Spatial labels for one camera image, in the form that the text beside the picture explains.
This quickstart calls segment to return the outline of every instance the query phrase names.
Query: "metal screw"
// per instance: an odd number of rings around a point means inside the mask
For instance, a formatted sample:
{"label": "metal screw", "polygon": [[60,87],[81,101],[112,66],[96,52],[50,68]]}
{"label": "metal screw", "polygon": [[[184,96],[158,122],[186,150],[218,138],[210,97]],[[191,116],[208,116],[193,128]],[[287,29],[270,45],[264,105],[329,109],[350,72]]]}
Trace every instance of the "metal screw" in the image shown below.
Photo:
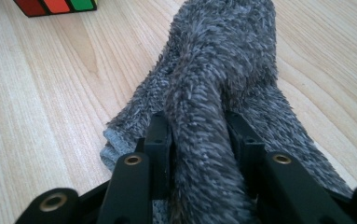
{"label": "metal screw", "polygon": [[51,212],[62,207],[67,202],[67,195],[58,192],[49,195],[41,204],[39,209],[43,212]]}
{"label": "metal screw", "polygon": [[141,157],[139,156],[129,156],[125,159],[125,163],[127,165],[136,165],[142,161]]}
{"label": "metal screw", "polygon": [[284,156],[282,154],[277,154],[277,155],[273,156],[273,160],[276,161],[277,163],[281,163],[281,164],[289,164],[292,162],[292,160],[289,157]]}

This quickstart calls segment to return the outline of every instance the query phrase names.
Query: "fuzzy fabric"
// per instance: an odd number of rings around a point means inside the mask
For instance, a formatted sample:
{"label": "fuzzy fabric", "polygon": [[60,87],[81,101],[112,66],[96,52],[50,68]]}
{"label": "fuzzy fabric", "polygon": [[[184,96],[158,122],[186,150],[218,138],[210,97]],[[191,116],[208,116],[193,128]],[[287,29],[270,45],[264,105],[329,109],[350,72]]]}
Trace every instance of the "fuzzy fabric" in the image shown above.
{"label": "fuzzy fabric", "polygon": [[108,123],[101,152],[114,169],[164,110],[177,146],[175,189],[155,202],[154,223],[255,223],[254,203],[230,148],[224,111],[241,114],[266,150],[297,157],[322,186],[350,188],[314,146],[277,87],[270,0],[190,0],[172,22],[153,71]]}

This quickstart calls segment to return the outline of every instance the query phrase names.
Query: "light wood surface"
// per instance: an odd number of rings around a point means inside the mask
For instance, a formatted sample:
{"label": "light wood surface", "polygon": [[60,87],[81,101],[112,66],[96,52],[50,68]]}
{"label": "light wood surface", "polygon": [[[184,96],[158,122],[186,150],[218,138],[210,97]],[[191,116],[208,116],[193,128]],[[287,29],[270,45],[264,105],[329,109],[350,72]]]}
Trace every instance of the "light wood surface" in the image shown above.
{"label": "light wood surface", "polygon": [[[99,1],[26,18],[0,0],[0,223],[37,195],[110,178],[105,123],[152,69],[183,0]],[[357,1],[274,1],[279,85],[320,150],[357,186]]]}

